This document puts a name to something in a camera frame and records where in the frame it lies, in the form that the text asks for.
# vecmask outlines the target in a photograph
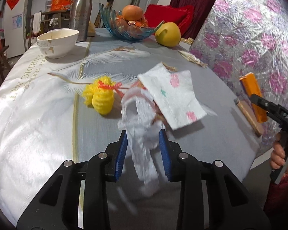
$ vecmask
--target red sleeve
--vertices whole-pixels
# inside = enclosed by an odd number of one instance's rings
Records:
[[[280,212],[288,203],[288,175],[282,178],[280,184],[276,185],[270,182],[266,203],[264,205],[264,212],[268,216],[272,216]]]

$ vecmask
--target silver bolt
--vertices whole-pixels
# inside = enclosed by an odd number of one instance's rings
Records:
[[[98,157],[99,157],[100,159],[105,159],[105,158],[108,157],[108,154],[107,154],[106,152],[101,152],[101,153],[99,153]]]
[[[181,153],[179,153],[179,157],[181,158],[181,159],[186,159],[186,158],[188,158],[188,154],[187,153],[185,153],[185,152],[181,152]]]
[[[65,167],[69,167],[70,165],[72,165],[72,161],[71,161],[71,160],[66,160],[66,161],[64,162],[64,166],[65,166]]]
[[[223,162],[217,160],[217,161],[214,162],[214,165],[217,166],[217,167],[222,167],[223,166]]]

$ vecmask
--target ribbon bow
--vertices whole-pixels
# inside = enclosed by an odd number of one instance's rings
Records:
[[[107,85],[103,83],[101,80],[98,82],[99,86],[98,88],[103,88],[107,90],[115,90],[116,93],[122,98],[124,94],[119,90],[119,88],[122,86],[121,82],[116,83],[115,85]]]

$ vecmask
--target gray tablecloth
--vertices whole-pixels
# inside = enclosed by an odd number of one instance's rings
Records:
[[[169,139],[200,161],[222,160],[239,180],[255,159],[259,140],[236,107],[236,96],[210,69],[188,62],[178,53],[179,47],[163,47],[153,37],[132,44],[113,38],[105,29],[96,31],[91,43],[78,43],[57,60],[45,59],[32,46],[0,89],[0,208],[13,224],[64,160],[89,160],[118,140],[119,104],[102,117],[83,104],[79,93],[84,85],[74,84],[92,82],[100,75],[130,83],[161,61],[179,71],[190,70],[195,96],[217,116],[168,130]],[[88,59],[81,64],[85,55]],[[30,66],[34,68],[24,76]],[[160,190],[151,198],[139,192],[142,182],[130,156],[120,180],[107,184],[112,229],[175,229],[180,184],[167,182],[158,149],[152,157]]]

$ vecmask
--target bowl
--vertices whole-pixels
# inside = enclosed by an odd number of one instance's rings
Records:
[[[79,31],[74,29],[52,30],[37,37],[37,45],[42,54],[50,59],[58,59],[68,54],[76,44]]]
[[[99,3],[101,19],[109,33],[119,39],[127,41],[140,41],[154,34],[163,24],[161,22],[157,27],[138,27],[129,25],[124,19],[118,19],[122,12],[116,13],[114,9],[103,8]]]

